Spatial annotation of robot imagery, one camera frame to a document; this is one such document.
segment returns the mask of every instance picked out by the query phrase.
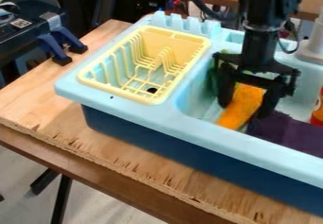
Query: blue clamp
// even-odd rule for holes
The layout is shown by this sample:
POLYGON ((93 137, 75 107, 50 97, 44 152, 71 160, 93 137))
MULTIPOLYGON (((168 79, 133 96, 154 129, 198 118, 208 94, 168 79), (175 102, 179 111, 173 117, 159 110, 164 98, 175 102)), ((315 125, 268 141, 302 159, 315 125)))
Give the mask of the blue clamp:
POLYGON ((38 36, 40 48, 46 53, 53 55, 53 61, 61 66, 64 66, 72 61, 71 57, 68 57, 64 50, 60 47, 56 39, 50 34, 43 34, 38 36))
POLYGON ((72 53, 83 54, 84 52, 88 51, 88 46, 84 45, 64 26, 56 27, 51 31, 51 34, 59 44, 69 44, 70 47, 68 50, 72 53))

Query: sink basin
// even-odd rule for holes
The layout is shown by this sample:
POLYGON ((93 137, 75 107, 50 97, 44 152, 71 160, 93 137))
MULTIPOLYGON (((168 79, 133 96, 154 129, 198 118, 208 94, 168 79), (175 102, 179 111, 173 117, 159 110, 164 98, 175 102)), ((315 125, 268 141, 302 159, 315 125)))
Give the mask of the sink basin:
MULTIPOLYGON (((165 16, 158 11, 144 17, 60 78, 55 89, 58 95, 82 104, 85 119, 95 130, 323 215, 322 159, 213 123, 222 109, 217 104, 210 73, 212 54, 223 49, 240 52, 243 36, 243 32, 221 28, 217 22, 201 24, 196 18, 182 20, 179 15, 165 16), (191 33, 212 42, 163 102, 143 104, 77 79, 84 67, 145 25, 191 33)), ((296 44, 283 43, 288 49, 296 44)), ((281 100, 278 111, 308 121, 323 85, 323 66, 297 60, 279 49, 275 58, 301 71, 295 95, 281 100)))

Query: toy sink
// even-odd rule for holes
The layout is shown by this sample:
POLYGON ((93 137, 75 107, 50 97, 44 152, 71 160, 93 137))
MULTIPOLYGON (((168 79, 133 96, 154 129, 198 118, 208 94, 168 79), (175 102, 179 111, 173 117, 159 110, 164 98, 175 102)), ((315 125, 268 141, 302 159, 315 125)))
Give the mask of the toy sink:
MULTIPOLYGON (((158 11, 60 78, 55 89, 82 105, 92 129, 323 215, 322 159, 213 123, 222 110, 210 77, 212 55, 240 52, 243 38, 217 22, 158 11)), ((279 47, 275 58, 301 71, 294 96, 277 110, 308 121, 323 66, 279 47)))

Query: black cable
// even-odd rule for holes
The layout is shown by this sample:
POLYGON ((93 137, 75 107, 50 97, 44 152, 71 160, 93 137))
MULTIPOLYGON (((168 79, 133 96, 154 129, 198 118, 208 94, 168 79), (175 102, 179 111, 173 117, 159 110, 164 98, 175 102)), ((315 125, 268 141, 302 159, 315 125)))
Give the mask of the black cable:
POLYGON ((216 19, 218 21, 232 21, 239 19, 241 17, 240 13, 241 11, 246 10, 246 0, 239 0, 239 13, 237 13, 234 16, 229 16, 225 18, 223 12, 214 12, 213 10, 209 9, 201 0, 192 0, 196 6, 204 11, 208 16, 210 16, 213 19, 216 19))
POLYGON ((281 42, 281 38, 279 36, 279 39, 278 39, 278 43, 280 45, 280 48, 282 50, 282 52, 284 52, 285 54, 293 54, 295 53, 296 51, 298 51, 298 48, 299 48, 299 37, 298 37, 298 32, 297 30, 295 29, 295 25, 290 21, 290 20, 287 20, 285 26, 284 26, 288 31, 292 32, 296 42, 297 42, 297 46, 295 49, 293 50, 287 50, 286 47, 282 44, 281 42))

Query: orange sponge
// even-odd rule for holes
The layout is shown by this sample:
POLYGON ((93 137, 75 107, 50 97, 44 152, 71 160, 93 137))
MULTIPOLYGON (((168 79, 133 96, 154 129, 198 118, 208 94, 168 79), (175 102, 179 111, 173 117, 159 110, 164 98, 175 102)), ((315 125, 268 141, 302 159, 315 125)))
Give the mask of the orange sponge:
POLYGON ((238 84, 233 99, 216 124, 227 129, 239 129, 258 110, 263 102, 264 90, 246 84, 238 84))

